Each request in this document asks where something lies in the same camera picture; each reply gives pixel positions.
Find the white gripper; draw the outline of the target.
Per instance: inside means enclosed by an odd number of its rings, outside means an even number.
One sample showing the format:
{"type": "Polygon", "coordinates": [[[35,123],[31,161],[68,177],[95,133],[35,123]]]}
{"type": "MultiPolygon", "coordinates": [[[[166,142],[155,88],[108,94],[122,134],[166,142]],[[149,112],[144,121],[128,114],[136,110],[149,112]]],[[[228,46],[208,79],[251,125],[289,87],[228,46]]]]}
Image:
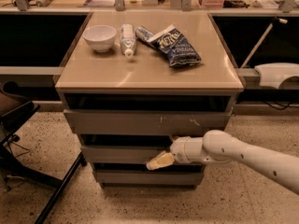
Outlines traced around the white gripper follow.
{"type": "Polygon", "coordinates": [[[146,167],[149,170],[157,170],[172,165],[174,161],[177,163],[203,162],[207,156],[203,149],[202,137],[179,137],[170,146],[170,152],[163,151],[148,161],[146,167]]]}

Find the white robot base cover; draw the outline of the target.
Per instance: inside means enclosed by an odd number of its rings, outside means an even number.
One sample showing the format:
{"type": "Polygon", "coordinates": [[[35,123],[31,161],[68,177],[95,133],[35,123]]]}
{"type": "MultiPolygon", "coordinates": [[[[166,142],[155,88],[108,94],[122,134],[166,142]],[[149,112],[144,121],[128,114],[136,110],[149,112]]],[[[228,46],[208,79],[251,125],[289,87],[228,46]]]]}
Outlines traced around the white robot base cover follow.
{"type": "Polygon", "coordinates": [[[298,63],[265,63],[256,65],[254,70],[260,75],[260,86],[278,89],[291,77],[299,77],[298,63]]]}

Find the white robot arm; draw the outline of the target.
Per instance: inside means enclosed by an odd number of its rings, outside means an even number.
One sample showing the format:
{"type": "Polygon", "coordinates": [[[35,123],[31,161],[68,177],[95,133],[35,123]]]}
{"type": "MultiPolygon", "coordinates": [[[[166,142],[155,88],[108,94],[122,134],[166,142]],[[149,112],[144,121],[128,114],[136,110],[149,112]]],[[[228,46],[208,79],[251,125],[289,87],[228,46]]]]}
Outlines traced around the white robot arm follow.
{"type": "Polygon", "coordinates": [[[229,161],[238,161],[280,186],[299,193],[298,157],[250,145],[219,130],[208,131],[203,137],[175,138],[168,151],[161,152],[146,166],[149,170],[157,170],[175,162],[219,164],[229,161]]]}

